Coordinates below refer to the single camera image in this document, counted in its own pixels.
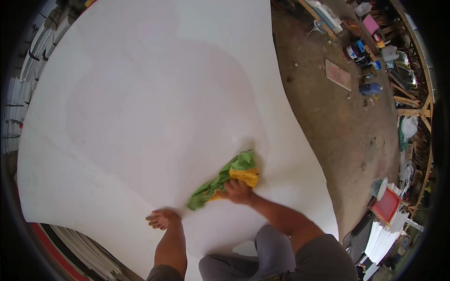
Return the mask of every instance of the gray pants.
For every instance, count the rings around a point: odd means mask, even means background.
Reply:
[[[289,238],[271,225],[255,237],[256,257],[209,255],[198,264],[203,281],[261,280],[294,271],[295,257]]]

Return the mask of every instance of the fingers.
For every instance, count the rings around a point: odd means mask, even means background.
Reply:
[[[156,226],[156,225],[159,225],[159,224],[161,224],[159,221],[154,221],[154,222],[149,222],[148,223],[149,226]]]
[[[227,193],[227,192],[222,192],[221,190],[219,190],[218,192],[217,192],[217,195],[219,195],[219,197],[220,198],[223,198],[223,199],[228,199],[229,198],[229,194]]]
[[[239,180],[239,181],[237,182],[237,184],[238,184],[240,187],[246,187],[246,188],[249,187],[249,186],[248,186],[245,182],[243,182],[242,180]]]
[[[233,189],[235,188],[239,188],[239,183],[236,179],[232,178],[229,180],[230,185],[233,187]]]
[[[164,215],[164,210],[155,210],[152,212],[152,216],[156,217],[156,216],[162,216]]]
[[[146,217],[145,218],[145,220],[148,220],[149,222],[155,222],[155,221],[157,221],[158,219],[160,219],[160,217],[161,216],[148,216],[148,217]]]
[[[224,187],[227,191],[233,190],[233,186],[229,182],[224,182]]]

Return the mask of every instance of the white plastic bag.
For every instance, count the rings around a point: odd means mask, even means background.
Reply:
[[[417,116],[405,116],[401,121],[401,132],[403,133],[403,142],[407,142],[417,132],[419,121]]]

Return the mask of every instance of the paint can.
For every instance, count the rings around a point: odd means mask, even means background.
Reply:
[[[362,42],[362,39],[359,39],[358,41],[351,43],[347,47],[344,47],[343,51],[344,51],[344,56],[348,60],[352,60],[352,59],[364,56],[365,50],[364,50],[364,44]]]

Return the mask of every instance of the blue container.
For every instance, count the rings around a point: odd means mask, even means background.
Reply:
[[[360,85],[360,93],[363,95],[376,94],[381,92],[382,89],[383,87],[377,82]]]

